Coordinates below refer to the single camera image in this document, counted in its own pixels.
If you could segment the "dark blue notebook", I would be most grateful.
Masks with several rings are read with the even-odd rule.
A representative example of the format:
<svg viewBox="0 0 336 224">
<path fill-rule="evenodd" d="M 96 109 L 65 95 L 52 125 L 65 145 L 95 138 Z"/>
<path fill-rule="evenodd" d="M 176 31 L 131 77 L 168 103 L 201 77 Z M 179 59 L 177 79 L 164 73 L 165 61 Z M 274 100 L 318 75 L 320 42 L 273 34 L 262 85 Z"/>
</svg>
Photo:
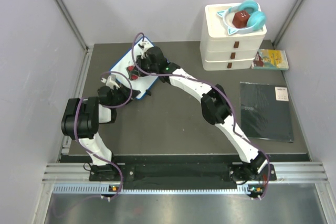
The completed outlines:
<svg viewBox="0 0 336 224">
<path fill-rule="evenodd" d="M 287 87 L 240 83 L 240 116 L 248 138 L 294 141 Z"/>
</svg>

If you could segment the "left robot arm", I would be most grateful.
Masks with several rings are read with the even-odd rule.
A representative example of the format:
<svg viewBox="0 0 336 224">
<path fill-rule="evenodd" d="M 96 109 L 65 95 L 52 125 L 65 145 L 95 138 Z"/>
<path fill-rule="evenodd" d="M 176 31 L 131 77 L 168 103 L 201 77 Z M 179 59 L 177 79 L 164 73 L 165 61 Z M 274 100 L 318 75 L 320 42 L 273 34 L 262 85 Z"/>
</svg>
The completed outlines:
<svg viewBox="0 0 336 224">
<path fill-rule="evenodd" d="M 96 97 L 81 101 L 69 99 L 61 120 L 63 135 L 78 139 L 92 162 L 89 164 L 90 181 L 113 181 L 120 178 L 119 168 L 113 164 L 114 154 L 104 144 L 98 133 L 99 125 L 114 123 L 117 118 L 116 106 L 126 105 L 140 94 L 122 84 L 110 88 L 102 86 Z"/>
</svg>

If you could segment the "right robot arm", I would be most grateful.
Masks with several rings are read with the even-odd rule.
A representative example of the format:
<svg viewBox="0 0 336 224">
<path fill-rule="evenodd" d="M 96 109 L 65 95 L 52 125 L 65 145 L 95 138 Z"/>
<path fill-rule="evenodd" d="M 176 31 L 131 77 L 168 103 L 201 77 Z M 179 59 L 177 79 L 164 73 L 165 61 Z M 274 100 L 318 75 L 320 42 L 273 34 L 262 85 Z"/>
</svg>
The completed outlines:
<svg viewBox="0 0 336 224">
<path fill-rule="evenodd" d="M 140 54 L 134 54 L 134 48 L 140 47 Z M 205 121 L 221 130 L 236 149 L 243 163 L 245 174 L 252 180 L 258 179 L 267 168 L 270 177 L 268 156 L 255 146 L 236 123 L 234 108 L 219 84 L 213 85 L 198 80 L 188 74 L 179 65 L 169 62 L 157 46 L 146 46 L 143 42 L 132 45 L 131 59 L 134 63 L 130 75 L 140 77 L 158 77 L 162 82 L 177 87 L 201 104 Z"/>
</svg>

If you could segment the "illustrated yellow teal book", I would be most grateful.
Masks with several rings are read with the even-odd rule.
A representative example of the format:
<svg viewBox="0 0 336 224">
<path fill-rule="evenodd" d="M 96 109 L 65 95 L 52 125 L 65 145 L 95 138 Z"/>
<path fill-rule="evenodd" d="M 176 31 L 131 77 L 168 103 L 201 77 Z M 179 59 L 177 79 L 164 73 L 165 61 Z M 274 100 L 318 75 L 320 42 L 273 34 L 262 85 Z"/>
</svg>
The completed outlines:
<svg viewBox="0 0 336 224">
<path fill-rule="evenodd" d="M 286 52 L 284 50 L 259 49 L 251 68 L 286 71 L 289 69 Z"/>
</svg>

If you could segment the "red whiteboard eraser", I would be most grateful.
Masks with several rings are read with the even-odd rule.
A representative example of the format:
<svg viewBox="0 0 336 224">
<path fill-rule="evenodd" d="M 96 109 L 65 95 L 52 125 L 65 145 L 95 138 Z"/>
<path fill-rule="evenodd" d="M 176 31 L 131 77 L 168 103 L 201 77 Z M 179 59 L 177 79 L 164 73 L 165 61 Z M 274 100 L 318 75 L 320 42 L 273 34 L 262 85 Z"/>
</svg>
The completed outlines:
<svg viewBox="0 0 336 224">
<path fill-rule="evenodd" d="M 139 70 L 135 66 L 128 66 L 127 72 L 131 81 L 136 80 L 139 77 Z"/>
</svg>

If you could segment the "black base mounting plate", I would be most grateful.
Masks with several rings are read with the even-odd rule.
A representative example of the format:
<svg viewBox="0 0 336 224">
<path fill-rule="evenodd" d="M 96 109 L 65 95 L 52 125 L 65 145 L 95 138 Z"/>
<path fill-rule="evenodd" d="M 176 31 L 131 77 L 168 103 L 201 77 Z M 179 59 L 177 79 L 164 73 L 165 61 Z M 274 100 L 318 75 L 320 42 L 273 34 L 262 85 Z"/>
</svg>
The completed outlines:
<svg viewBox="0 0 336 224">
<path fill-rule="evenodd" d="M 127 163 L 119 165 L 125 188 L 191 188 L 222 186 L 248 181 L 258 184 L 277 179 L 274 165 L 253 173 L 243 164 L 232 163 Z"/>
</svg>

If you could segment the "aluminium frame rail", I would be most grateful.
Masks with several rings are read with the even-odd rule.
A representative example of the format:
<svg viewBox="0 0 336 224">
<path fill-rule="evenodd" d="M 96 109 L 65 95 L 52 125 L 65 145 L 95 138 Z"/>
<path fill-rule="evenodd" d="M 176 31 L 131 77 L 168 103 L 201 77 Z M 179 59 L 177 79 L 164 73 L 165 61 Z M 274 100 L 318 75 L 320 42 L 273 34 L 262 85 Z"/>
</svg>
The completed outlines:
<svg viewBox="0 0 336 224">
<path fill-rule="evenodd" d="M 82 65 L 80 67 L 79 76 L 75 86 L 75 92 L 72 98 L 68 99 L 64 115 L 61 120 L 61 131 L 64 135 L 61 143 L 61 155 L 67 155 L 70 150 L 71 141 L 74 139 L 74 117 L 76 114 L 76 107 L 80 98 L 82 97 L 87 73 L 89 70 L 90 60 L 93 52 L 93 47 L 89 47 L 85 53 Z"/>
</svg>

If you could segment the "brown cube toy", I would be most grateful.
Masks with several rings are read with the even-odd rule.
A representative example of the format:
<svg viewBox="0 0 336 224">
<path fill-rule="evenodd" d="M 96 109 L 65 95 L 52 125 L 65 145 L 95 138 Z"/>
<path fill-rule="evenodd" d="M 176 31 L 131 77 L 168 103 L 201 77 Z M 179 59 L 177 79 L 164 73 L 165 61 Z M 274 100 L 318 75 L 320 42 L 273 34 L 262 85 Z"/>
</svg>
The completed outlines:
<svg viewBox="0 0 336 224">
<path fill-rule="evenodd" d="M 249 18 L 250 15 L 245 10 L 241 10 L 235 13 L 232 23 L 236 28 L 245 28 Z"/>
</svg>

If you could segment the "blue framed whiteboard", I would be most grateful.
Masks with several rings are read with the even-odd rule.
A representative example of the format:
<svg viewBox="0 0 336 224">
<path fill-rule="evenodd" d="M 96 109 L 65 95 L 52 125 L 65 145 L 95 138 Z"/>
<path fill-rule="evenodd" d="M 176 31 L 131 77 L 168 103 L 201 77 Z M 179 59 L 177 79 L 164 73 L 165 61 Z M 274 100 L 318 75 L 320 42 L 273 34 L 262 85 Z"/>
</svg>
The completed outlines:
<svg viewBox="0 0 336 224">
<path fill-rule="evenodd" d="M 147 38 L 144 37 L 144 39 L 141 37 L 138 39 L 134 46 L 134 58 L 136 59 L 136 56 L 141 55 L 143 53 L 143 48 L 141 46 L 144 46 L 145 49 L 148 49 L 150 47 L 153 47 L 154 44 Z M 127 67 L 133 66 L 134 62 L 132 60 L 132 54 L 131 49 L 123 56 L 121 57 L 110 69 L 110 71 L 119 72 L 128 77 L 127 73 Z M 129 83 L 126 78 L 120 76 L 120 74 L 116 75 L 116 79 L 126 87 L 129 87 Z M 154 76 L 147 76 L 147 77 L 139 77 L 136 80 L 130 80 L 132 84 L 132 89 L 139 91 L 140 93 L 135 97 L 137 100 L 141 100 L 145 94 L 146 90 L 149 90 L 157 80 L 157 77 Z"/>
</svg>

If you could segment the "white three drawer organizer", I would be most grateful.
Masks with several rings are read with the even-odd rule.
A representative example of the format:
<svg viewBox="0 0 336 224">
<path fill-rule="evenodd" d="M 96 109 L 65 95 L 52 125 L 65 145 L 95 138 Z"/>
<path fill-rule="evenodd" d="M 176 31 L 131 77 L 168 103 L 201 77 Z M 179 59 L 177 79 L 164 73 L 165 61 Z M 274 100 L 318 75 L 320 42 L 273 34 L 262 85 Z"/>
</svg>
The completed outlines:
<svg viewBox="0 0 336 224">
<path fill-rule="evenodd" d="M 200 53 L 207 71 L 247 69 L 267 33 L 264 14 L 253 17 L 248 28 L 256 24 L 260 29 L 241 34 L 232 23 L 241 3 L 209 4 L 204 8 Z"/>
</svg>

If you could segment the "teal cat ear headphones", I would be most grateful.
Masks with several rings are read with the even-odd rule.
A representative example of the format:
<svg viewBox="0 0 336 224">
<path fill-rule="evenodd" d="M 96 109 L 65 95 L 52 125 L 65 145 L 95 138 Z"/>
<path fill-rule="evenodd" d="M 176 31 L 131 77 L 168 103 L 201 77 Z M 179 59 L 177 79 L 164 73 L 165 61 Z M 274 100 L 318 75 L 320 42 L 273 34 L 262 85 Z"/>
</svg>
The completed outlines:
<svg viewBox="0 0 336 224">
<path fill-rule="evenodd" d="M 241 10 L 245 10 L 250 15 L 247 26 L 245 28 L 236 28 L 234 25 L 229 25 L 226 21 L 227 16 L 231 13 L 235 15 L 236 12 Z M 229 36 L 235 34 L 244 35 L 258 31 L 263 28 L 266 22 L 266 15 L 259 10 L 259 4 L 254 0 L 245 0 L 239 5 L 232 6 L 226 10 L 220 10 L 216 14 L 222 19 L 223 26 Z"/>
</svg>

